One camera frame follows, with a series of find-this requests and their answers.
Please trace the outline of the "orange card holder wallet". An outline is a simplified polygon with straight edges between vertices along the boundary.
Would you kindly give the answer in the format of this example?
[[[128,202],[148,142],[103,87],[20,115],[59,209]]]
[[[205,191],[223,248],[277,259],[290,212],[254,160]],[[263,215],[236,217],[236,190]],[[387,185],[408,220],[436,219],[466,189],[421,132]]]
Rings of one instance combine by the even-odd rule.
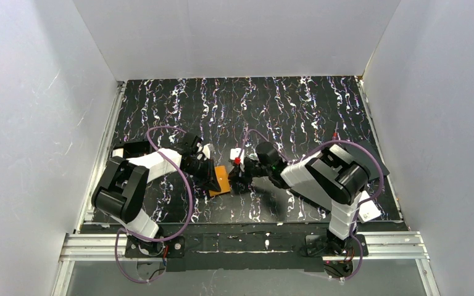
[[[224,165],[215,167],[215,176],[217,177],[218,184],[220,186],[219,191],[209,191],[210,197],[215,197],[221,194],[227,194],[231,191],[230,182],[228,179],[227,169]]]

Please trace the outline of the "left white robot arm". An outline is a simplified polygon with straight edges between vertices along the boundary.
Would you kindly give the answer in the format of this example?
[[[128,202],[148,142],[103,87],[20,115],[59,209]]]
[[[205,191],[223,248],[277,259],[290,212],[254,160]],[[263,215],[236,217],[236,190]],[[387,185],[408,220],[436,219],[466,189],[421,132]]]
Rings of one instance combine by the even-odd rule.
[[[143,210],[148,183],[169,173],[189,177],[204,190],[221,190],[212,152],[192,133],[169,148],[152,147],[148,142],[124,143],[114,149],[91,197],[94,208],[121,223],[127,234],[144,242],[165,242],[159,238],[158,224]]]

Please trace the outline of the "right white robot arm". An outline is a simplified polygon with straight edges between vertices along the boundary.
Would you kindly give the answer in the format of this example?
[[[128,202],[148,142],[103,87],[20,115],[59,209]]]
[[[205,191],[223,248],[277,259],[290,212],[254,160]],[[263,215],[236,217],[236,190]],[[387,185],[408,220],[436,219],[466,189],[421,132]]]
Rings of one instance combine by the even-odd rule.
[[[344,249],[357,228],[354,215],[370,179],[369,169],[337,144],[294,163],[284,160],[271,142],[261,142],[256,155],[256,159],[251,159],[244,156],[242,148],[232,149],[233,169],[228,179],[250,183],[254,178],[266,177],[277,188],[294,192],[329,210],[331,220],[326,242],[336,249]]]

